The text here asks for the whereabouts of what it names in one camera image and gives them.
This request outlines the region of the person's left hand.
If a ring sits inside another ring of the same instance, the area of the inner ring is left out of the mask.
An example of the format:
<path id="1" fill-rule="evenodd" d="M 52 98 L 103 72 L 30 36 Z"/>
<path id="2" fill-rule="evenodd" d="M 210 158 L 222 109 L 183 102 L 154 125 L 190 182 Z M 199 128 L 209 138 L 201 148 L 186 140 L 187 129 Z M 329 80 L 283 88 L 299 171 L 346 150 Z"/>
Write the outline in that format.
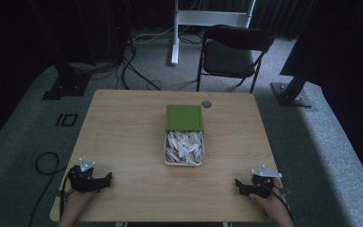
<path id="1" fill-rule="evenodd" d="M 72 191 L 64 203 L 62 219 L 78 219 L 88 207 L 90 201 L 95 197 L 96 192 L 80 193 Z"/>

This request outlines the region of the black metal stand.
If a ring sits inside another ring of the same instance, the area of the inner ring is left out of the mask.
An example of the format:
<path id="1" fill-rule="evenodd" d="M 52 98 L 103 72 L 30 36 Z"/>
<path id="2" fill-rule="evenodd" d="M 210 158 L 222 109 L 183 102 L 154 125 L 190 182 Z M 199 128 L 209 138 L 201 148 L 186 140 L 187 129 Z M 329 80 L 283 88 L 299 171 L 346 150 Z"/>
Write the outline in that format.
<path id="1" fill-rule="evenodd" d="M 69 65 L 40 0 L 27 0 L 27 2 L 40 23 L 43 36 L 47 41 L 47 52 L 58 72 L 55 83 L 49 91 L 44 93 L 43 100 L 60 100 L 63 96 L 84 96 L 91 75 L 77 74 Z"/>
<path id="2" fill-rule="evenodd" d="M 310 77 L 311 58 L 314 51 L 309 46 L 309 31 L 306 27 L 311 20 L 311 14 L 316 7 L 318 0 L 312 0 L 303 23 L 302 31 L 291 50 L 285 65 L 281 71 L 292 71 L 292 80 L 289 83 L 272 82 L 270 87 L 280 106 L 311 108 L 312 103 L 303 90 L 304 84 Z"/>

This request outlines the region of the black folding chair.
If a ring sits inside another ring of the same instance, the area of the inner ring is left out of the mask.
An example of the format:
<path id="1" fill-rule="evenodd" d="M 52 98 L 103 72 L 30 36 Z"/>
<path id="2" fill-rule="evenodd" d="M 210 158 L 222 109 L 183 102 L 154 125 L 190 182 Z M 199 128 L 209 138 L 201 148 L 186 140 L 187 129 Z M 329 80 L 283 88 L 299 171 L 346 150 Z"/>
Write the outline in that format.
<path id="1" fill-rule="evenodd" d="M 274 34 L 266 29 L 215 25 L 203 34 L 197 72 L 199 91 L 205 76 L 240 79 L 240 86 L 252 78 L 250 93 L 257 81 L 262 59 L 274 43 Z"/>

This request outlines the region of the person's right hand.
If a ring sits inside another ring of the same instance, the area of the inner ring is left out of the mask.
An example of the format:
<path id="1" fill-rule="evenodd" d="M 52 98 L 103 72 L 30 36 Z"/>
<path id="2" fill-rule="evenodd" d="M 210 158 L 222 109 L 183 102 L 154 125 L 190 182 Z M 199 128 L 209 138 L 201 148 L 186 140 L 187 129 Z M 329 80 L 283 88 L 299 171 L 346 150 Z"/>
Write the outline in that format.
<path id="1" fill-rule="evenodd" d="M 274 186 L 272 187 L 272 191 L 274 192 L 273 195 L 270 195 L 267 199 L 264 199 L 258 195 L 255 194 L 249 194 L 249 198 L 259 204 L 267 214 L 267 211 L 270 212 L 276 212 L 276 211 L 282 211 L 287 212 L 287 209 L 281 202 L 282 194 L 280 192 L 281 183 L 280 181 L 275 178 L 274 179 Z"/>

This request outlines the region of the green box sleeve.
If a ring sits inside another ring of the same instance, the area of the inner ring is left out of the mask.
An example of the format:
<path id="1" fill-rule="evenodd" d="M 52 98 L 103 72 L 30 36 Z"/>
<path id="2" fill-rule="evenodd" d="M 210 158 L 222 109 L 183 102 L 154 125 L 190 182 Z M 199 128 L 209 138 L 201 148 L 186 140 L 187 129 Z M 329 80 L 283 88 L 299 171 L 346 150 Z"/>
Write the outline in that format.
<path id="1" fill-rule="evenodd" d="M 167 105 L 165 128 L 168 131 L 203 131 L 200 106 Z"/>

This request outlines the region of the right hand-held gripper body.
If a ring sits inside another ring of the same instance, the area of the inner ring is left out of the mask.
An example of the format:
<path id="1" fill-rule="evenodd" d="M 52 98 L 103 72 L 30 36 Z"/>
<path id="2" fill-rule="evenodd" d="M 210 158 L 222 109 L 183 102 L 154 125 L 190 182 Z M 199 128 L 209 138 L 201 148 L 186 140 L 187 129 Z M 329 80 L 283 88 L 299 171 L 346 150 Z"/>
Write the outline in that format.
<path id="1" fill-rule="evenodd" d="M 272 187 L 274 186 L 274 179 L 283 177 L 282 173 L 265 165 L 253 169 L 251 174 L 251 194 L 258 195 L 264 199 L 267 199 L 271 194 Z"/>

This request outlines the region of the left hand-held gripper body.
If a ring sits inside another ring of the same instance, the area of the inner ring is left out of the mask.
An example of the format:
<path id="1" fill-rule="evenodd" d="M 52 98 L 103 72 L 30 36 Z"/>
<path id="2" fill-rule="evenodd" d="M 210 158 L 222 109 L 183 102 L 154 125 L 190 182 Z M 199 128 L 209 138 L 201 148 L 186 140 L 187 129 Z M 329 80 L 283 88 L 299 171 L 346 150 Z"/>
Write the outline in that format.
<path id="1" fill-rule="evenodd" d="M 93 178 L 95 161 L 78 159 L 78 164 L 70 168 L 67 178 L 71 188 L 80 193 L 97 192 L 99 190 L 97 181 Z"/>

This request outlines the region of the white metal stand frame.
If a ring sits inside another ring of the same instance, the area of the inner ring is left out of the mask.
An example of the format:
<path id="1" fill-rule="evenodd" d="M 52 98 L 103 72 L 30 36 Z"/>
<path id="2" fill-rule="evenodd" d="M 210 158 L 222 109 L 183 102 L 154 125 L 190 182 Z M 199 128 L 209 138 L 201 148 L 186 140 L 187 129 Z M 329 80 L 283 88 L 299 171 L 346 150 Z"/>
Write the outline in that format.
<path id="1" fill-rule="evenodd" d="M 246 12 L 208 11 L 179 9 L 179 0 L 174 0 L 173 43 L 170 63 L 179 63 L 179 26 L 227 25 L 248 28 L 257 0 L 250 0 Z"/>

